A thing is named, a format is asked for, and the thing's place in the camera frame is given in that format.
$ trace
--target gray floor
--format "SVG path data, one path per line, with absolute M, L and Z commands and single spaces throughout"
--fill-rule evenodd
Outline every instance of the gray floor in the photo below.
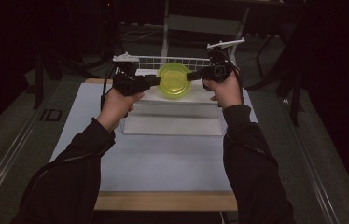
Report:
M 140 38 L 145 34 L 149 32 L 125 35 L 124 39 L 133 41 L 124 41 L 124 48 L 131 55 L 161 55 L 161 33 Z M 185 41 L 185 37 L 180 38 L 182 35 L 173 34 L 169 56 L 206 57 L 205 41 Z M 245 39 L 246 42 L 238 47 L 236 61 L 244 75 L 244 84 L 248 86 L 260 81 L 255 56 L 263 40 L 257 36 Z M 274 39 L 267 47 L 261 56 L 264 71 L 274 64 L 282 48 L 279 39 Z M 104 70 L 102 67 L 93 73 L 101 76 Z M 34 111 L 34 96 L 26 93 L 0 116 L 0 160 L 10 148 L 16 147 L 12 144 L 19 132 L 27 136 L 15 141 L 20 152 L 11 169 L 0 179 L 0 223 L 11 220 L 30 177 L 49 161 L 83 81 L 74 74 L 67 74 L 61 82 L 47 81 L 47 101 L 41 108 L 62 110 L 58 122 L 39 120 L 42 109 Z M 349 223 L 349 177 L 307 92 L 301 93 L 303 112 L 299 113 L 300 127 L 297 128 L 289 119 L 288 104 L 275 96 L 276 86 L 277 83 L 273 83 L 249 94 L 261 129 L 279 161 L 280 176 L 294 205 L 295 219 L 305 224 Z

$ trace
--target white mat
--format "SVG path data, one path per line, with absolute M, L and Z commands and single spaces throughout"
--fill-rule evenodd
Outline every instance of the white mat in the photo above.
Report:
M 81 84 L 51 160 L 99 115 L 101 94 L 101 84 Z M 251 119 L 257 121 L 254 113 Z M 222 137 L 123 134 L 120 127 L 116 135 L 102 158 L 101 191 L 230 190 Z

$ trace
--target metal rail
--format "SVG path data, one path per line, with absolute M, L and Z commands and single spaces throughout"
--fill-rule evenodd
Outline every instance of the metal rail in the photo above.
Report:
M 288 113 L 289 105 L 288 103 L 284 103 L 283 101 L 279 103 L 283 109 L 283 112 L 285 113 L 286 121 L 288 122 L 289 126 L 291 127 L 291 130 L 295 134 L 298 144 L 300 146 L 301 159 L 304 163 L 306 173 L 311 181 L 311 185 L 312 185 L 312 188 L 314 189 L 316 199 L 318 200 L 320 207 L 322 209 L 323 216 L 325 217 L 327 223 L 339 224 L 340 221 L 338 220 L 337 214 L 335 213 L 334 208 L 332 207 L 331 201 L 327 195 L 326 188 L 324 187 L 324 184 L 318 172 L 316 171 L 316 168 L 314 167 L 314 162 L 309 153 L 308 147 L 306 146 L 302 138 L 302 135 L 300 134 L 300 130 L 294 126 L 294 123 L 289 116 L 289 113 Z
M 40 118 L 43 108 L 45 108 L 57 87 L 57 83 L 54 83 L 52 85 L 47 95 L 44 97 L 44 100 L 42 101 L 40 107 L 37 108 L 25 121 L 17 137 L 9 147 L 6 155 L 2 158 L 2 160 L 0 160 L 0 186 L 6 178 L 9 169 L 11 168 L 14 161 L 17 159 L 19 153 L 21 152 L 21 149 L 24 146 L 26 140 L 28 139 L 29 134 L 32 132 L 32 129 L 35 126 L 35 122 Z

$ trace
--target black cable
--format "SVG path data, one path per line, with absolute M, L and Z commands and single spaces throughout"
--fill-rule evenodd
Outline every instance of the black cable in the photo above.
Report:
M 24 200 L 27 198 L 27 196 L 32 192 L 33 188 L 35 187 L 35 184 L 37 183 L 37 181 L 49 170 L 61 166 L 61 165 L 65 165 L 71 162 L 76 162 L 76 161 L 82 161 L 82 160 L 86 160 L 89 157 L 92 156 L 98 156 L 102 153 L 104 153 L 106 151 L 107 148 L 110 148 L 110 146 L 105 147 L 105 149 L 103 151 L 97 151 L 97 152 L 90 152 L 81 156 L 77 156 L 77 157 L 73 157 L 73 158 L 68 158 L 68 159 L 64 159 L 61 161 L 52 161 L 48 164 L 46 164 L 45 166 L 43 166 L 40 170 L 37 171 L 37 173 L 35 173 L 35 175 L 32 177 L 32 179 L 30 180 L 28 186 L 26 187 L 25 192 L 23 193 L 23 197 L 21 199 L 21 203 L 20 205 L 23 204 Z
M 218 50 L 218 52 L 222 56 L 224 56 L 224 58 L 230 64 L 231 71 L 233 71 L 235 73 L 236 79 L 238 80 L 238 85 L 240 88 L 240 92 L 241 92 L 241 96 L 242 96 L 242 104 L 243 104 L 244 103 L 244 95 L 242 94 L 242 92 L 243 92 L 243 87 L 244 87 L 244 81 L 243 81 L 242 76 L 241 76 L 241 70 L 239 69 L 239 67 L 237 67 L 237 66 L 235 66 L 235 64 L 233 64 L 233 62 L 230 60 L 230 58 L 225 53 L 223 53 L 221 50 Z
M 62 55 L 60 55 L 55 50 L 50 51 L 51 55 L 55 57 L 58 63 L 66 66 L 67 68 L 73 69 L 74 71 L 78 72 L 80 75 L 82 75 L 85 78 L 97 78 L 97 76 L 87 72 L 83 68 L 79 67 L 76 63 L 73 63 L 72 61 L 64 58 Z
M 95 68 L 97 66 L 100 66 L 100 65 L 107 63 L 108 59 L 109 59 L 109 56 L 105 55 L 103 58 L 101 58 L 100 60 L 98 60 L 96 62 L 81 64 L 80 67 L 84 68 L 84 69 L 92 69 L 92 68 Z
M 103 83 L 103 91 L 102 91 L 102 95 L 101 95 L 101 110 L 103 109 L 103 105 L 105 104 L 105 96 L 108 94 L 108 92 L 113 88 L 113 86 L 110 88 L 110 90 L 106 91 L 106 85 L 107 85 L 107 81 L 108 79 L 111 78 L 111 74 L 113 73 L 113 71 L 116 69 L 116 66 L 114 65 L 114 63 L 110 63 L 107 66 L 107 69 L 105 70 L 105 81 Z

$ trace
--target wooden edge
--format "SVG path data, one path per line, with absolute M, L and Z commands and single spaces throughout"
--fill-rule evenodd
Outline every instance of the wooden edge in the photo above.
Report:
M 104 82 L 105 82 L 105 80 L 101 79 L 101 78 L 88 78 L 87 80 L 85 80 L 85 83 L 103 84 Z M 113 80 L 108 79 L 107 83 L 111 84 L 111 83 L 113 83 Z
M 237 211 L 232 191 L 220 192 L 100 192 L 95 210 Z

